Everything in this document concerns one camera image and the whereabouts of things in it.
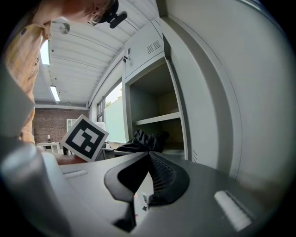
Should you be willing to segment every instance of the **white ceiling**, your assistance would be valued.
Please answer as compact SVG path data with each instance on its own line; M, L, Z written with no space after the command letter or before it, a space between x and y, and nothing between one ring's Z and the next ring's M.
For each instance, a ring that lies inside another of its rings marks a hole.
M94 27L67 22L70 32L63 35L59 28L66 21L53 21L49 43L50 65L40 65L33 91L37 104L55 102L49 90L50 85L55 85L61 103L85 106L125 42L158 17L155 0L119 0L118 12L121 11L126 11L128 17L115 29L107 23Z

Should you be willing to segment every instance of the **black fabric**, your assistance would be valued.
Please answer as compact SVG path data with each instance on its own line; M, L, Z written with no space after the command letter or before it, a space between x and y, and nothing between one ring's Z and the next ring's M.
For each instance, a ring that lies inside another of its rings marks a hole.
M165 140L170 134L163 131L160 134L145 134L142 130L137 130L134 136L125 145L118 147L118 151L140 152L140 151L157 151L162 152Z

